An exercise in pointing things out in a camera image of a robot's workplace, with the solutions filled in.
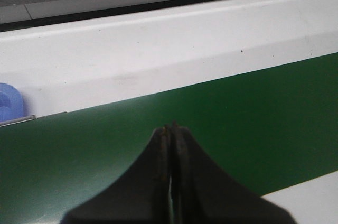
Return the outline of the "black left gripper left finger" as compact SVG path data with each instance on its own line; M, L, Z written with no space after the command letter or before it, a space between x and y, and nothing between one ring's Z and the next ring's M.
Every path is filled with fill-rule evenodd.
M62 223L169 223L170 134L153 131L129 169L95 197L68 211Z

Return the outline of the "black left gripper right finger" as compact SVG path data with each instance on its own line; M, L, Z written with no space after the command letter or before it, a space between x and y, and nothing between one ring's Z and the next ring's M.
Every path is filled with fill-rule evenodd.
M287 210L227 174L176 123L171 125L171 161L177 223L295 223Z

